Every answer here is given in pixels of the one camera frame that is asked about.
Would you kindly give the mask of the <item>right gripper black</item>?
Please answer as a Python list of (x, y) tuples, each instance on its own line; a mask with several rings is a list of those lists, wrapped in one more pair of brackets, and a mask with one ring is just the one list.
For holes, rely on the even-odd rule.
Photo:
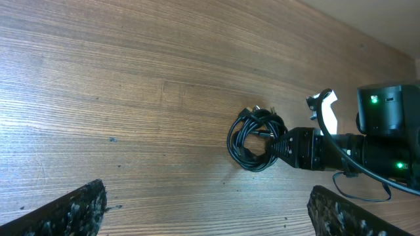
[(270, 150), (294, 168), (313, 171), (341, 170), (343, 164), (316, 128), (298, 127), (273, 139)]

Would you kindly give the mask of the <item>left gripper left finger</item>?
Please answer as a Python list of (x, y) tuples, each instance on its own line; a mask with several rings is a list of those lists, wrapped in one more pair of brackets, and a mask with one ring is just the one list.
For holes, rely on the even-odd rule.
[(2, 225), (1, 234), (97, 235), (106, 207), (106, 188), (96, 179)]

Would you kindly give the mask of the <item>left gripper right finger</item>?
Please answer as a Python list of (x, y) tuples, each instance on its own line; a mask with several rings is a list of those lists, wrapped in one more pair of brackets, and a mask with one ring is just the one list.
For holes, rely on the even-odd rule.
[(307, 209), (317, 235), (409, 235), (323, 186), (313, 187)]

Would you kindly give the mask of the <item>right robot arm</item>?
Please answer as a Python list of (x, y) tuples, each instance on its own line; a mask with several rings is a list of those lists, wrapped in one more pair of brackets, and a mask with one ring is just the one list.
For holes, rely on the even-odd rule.
[(293, 168), (366, 170), (419, 193), (419, 82), (367, 85), (357, 90), (358, 134), (322, 136), (298, 127), (274, 141), (274, 155)]

